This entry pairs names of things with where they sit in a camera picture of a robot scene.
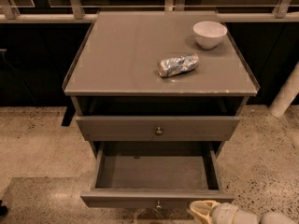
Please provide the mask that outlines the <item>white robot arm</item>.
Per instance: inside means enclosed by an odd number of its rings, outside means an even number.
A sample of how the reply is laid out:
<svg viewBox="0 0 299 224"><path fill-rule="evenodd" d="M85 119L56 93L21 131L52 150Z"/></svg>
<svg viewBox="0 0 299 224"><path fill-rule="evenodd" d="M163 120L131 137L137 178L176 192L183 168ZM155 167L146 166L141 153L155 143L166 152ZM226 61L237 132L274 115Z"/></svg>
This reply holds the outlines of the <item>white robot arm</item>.
<svg viewBox="0 0 299 224"><path fill-rule="evenodd" d="M189 213L201 224L297 224L278 212L267 212L259 217L236 205L213 200L192 202Z"/></svg>

